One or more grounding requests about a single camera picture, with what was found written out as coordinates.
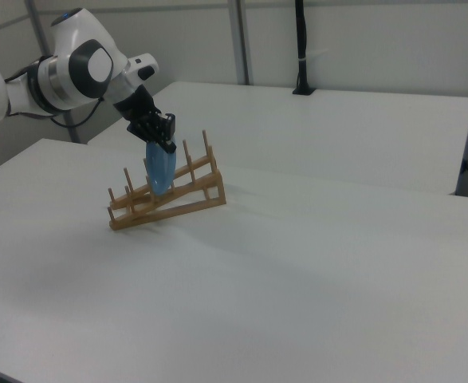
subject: white table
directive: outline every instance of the white table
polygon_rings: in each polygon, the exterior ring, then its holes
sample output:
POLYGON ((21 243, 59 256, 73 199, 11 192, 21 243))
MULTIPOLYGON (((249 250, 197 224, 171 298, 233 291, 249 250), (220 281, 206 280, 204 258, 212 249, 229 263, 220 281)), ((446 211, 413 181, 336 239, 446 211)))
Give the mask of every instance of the white table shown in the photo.
POLYGON ((139 153, 43 140, 2 165, 0 372, 468 381, 467 198, 217 156, 227 205, 120 232, 107 188, 142 182, 139 153))
MULTIPOLYGON (((468 98, 176 82, 155 104, 177 116, 177 138, 206 129, 226 165, 404 188, 455 191, 468 98)), ((120 120, 88 144, 132 152, 144 143, 120 120)))

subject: blue plate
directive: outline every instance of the blue plate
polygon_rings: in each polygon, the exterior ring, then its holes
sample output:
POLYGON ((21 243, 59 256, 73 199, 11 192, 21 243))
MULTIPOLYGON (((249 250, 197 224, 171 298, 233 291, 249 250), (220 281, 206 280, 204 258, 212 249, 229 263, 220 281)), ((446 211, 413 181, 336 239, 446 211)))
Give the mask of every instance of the blue plate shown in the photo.
POLYGON ((156 195, 162 195, 170 187, 175 175, 177 155, 166 153, 158 144, 147 143, 147 174, 152 190, 156 195))

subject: wooden rack base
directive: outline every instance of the wooden rack base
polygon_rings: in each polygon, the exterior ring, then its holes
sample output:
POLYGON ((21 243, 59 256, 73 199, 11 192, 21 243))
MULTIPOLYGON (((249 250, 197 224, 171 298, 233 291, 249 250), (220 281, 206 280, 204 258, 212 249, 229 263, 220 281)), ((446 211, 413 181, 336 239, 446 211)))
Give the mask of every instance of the wooden rack base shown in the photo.
MULTIPOLYGON (((108 207, 108 213, 111 218, 109 222, 110 228, 113 230, 124 229, 126 227, 133 227, 175 217, 176 215, 208 209, 209 207, 224 205, 226 203, 226 197, 221 172, 216 166, 216 159, 212 152, 212 146, 208 144, 205 130, 203 131, 203 142, 205 144, 206 155, 197 160, 191 160, 191 156, 187 150, 187 143, 185 140, 183 141, 187 164, 175 170, 174 182, 171 183, 171 187, 163 195, 154 194, 148 176, 146 177, 146 184, 135 189, 132 186, 128 170, 124 168, 125 178, 128 182, 128 185, 125 187, 126 193, 121 197, 115 198, 112 189, 108 189, 111 198, 108 207), (197 178, 195 176, 195 170, 208 164, 210 164, 210 173, 197 178), (182 186, 175 186, 175 180, 186 174, 191 175, 191 182, 182 186), (218 189, 218 197, 210 197, 209 190, 212 188, 218 189), (203 192, 205 199, 157 210, 167 203, 193 192, 203 192), (126 209, 126 212, 115 217, 113 212, 120 209, 126 209)), ((145 159, 144 163, 145 168, 147 168, 147 161, 145 159)))

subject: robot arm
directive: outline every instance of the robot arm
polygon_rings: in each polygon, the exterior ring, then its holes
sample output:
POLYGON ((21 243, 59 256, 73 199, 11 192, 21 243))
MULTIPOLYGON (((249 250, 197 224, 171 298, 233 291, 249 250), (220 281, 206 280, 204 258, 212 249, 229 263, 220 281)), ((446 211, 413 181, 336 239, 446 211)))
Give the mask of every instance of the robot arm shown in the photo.
POLYGON ((0 75, 0 120, 4 116, 57 116, 101 97, 130 125, 128 131, 166 153, 175 152, 175 116, 155 107, 143 83, 159 71, 150 54, 127 58, 87 10, 62 14, 51 25, 55 52, 12 77, 0 75))

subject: white wall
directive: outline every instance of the white wall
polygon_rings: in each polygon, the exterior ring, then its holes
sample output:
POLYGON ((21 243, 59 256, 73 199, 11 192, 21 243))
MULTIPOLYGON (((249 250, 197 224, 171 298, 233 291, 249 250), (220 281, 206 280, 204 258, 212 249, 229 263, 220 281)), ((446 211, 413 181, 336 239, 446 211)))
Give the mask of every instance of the white wall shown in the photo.
MULTIPOLYGON (((7 78, 39 58, 41 51, 21 0, 0 0, 0 72, 7 78)), ((0 123, 0 165, 41 138, 69 140, 69 134, 48 121, 17 116, 0 123)))
MULTIPOLYGON (((246 3, 254 84, 295 86, 293 7, 246 3)), ((309 51, 328 49, 309 63, 312 85, 468 97, 468 4, 306 6, 305 16, 309 51)), ((459 186, 468 195, 467 174, 459 186)))
MULTIPOLYGON (((156 58, 160 72, 146 83, 152 94, 173 81, 238 83, 226 0, 68 1, 65 9, 79 4, 87 6, 96 15, 128 57, 148 52, 156 58), (162 9, 163 3, 169 6, 162 9)), ((41 12, 41 24, 48 42, 53 47, 49 26, 62 11, 62 3, 38 0, 36 6, 41 12)), ((74 120, 81 120, 90 109, 91 106, 85 106, 74 112, 74 120)), ((78 129, 81 141, 88 142, 119 118, 111 105, 101 105, 96 115, 78 129)))

